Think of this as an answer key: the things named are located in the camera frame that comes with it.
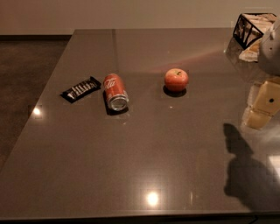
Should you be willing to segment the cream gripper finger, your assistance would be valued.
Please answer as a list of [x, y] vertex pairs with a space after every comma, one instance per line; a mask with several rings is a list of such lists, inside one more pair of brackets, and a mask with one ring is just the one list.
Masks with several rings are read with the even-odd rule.
[[250, 109], [245, 115], [244, 122], [245, 124], [255, 130], [262, 129], [269, 121], [271, 117], [260, 112], [255, 112]]
[[253, 109], [267, 116], [274, 116], [280, 110], [280, 85], [265, 81], [260, 86]]

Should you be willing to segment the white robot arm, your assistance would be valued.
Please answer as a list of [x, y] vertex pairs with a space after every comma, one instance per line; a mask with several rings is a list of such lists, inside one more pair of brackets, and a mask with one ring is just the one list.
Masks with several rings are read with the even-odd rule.
[[255, 83], [248, 95], [243, 122], [255, 130], [263, 128], [280, 110], [280, 19], [262, 36], [258, 64], [271, 77]]

